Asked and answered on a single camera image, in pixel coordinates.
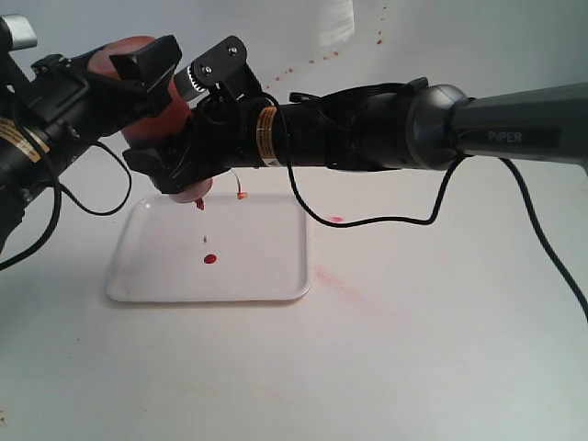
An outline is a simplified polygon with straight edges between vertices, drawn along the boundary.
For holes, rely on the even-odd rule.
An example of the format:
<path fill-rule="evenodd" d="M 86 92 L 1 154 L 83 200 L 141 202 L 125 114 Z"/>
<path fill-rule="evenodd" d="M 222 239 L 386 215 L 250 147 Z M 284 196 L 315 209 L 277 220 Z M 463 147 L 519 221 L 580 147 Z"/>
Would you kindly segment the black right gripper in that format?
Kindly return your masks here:
<path fill-rule="evenodd" d="M 156 187 L 187 191 L 233 168 L 292 166 L 292 131 L 286 108 L 269 94 L 230 104 L 207 98 L 165 148 L 127 149 L 123 159 Z"/>

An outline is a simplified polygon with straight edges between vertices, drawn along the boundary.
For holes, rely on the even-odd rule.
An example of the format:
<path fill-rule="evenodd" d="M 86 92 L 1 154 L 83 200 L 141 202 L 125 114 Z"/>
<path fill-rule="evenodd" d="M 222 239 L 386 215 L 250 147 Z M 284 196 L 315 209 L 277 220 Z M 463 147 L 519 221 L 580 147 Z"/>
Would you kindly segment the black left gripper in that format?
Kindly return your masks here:
<path fill-rule="evenodd" d="M 10 118 L 50 152 L 97 141 L 163 113 L 181 58 L 172 35 L 123 53 L 102 46 L 73 58 L 50 54 L 31 65 L 32 80 L 9 57 Z"/>

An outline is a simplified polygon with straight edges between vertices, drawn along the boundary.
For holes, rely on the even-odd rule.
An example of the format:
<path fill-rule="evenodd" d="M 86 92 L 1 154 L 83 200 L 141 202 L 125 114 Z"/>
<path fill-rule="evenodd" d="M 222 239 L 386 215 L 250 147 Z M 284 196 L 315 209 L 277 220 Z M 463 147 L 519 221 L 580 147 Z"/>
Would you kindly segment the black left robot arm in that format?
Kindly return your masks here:
<path fill-rule="evenodd" d="M 172 102 L 168 85 L 182 52 L 171 35 L 112 57 L 116 76 L 88 70 L 91 53 L 68 59 L 51 54 L 35 62 L 33 80 L 11 56 L 1 62 L 1 238 L 18 226 L 26 206 L 50 180 L 33 138 L 61 174 L 89 144 Z"/>

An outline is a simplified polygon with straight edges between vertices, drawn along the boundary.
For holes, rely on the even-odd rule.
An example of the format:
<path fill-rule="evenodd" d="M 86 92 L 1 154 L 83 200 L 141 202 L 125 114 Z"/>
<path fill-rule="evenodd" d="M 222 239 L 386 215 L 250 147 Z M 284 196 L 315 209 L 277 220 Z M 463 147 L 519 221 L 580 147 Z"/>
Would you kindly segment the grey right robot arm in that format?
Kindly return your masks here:
<path fill-rule="evenodd" d="M 282 105 L 213 95 L 178 135 L 123 156 L 168 195 L 237 167 L 442 171 L 465 156 L 586 166 L 587 86 L 474 98 L 419 78 L 327 96 L 294 93 Z"/>

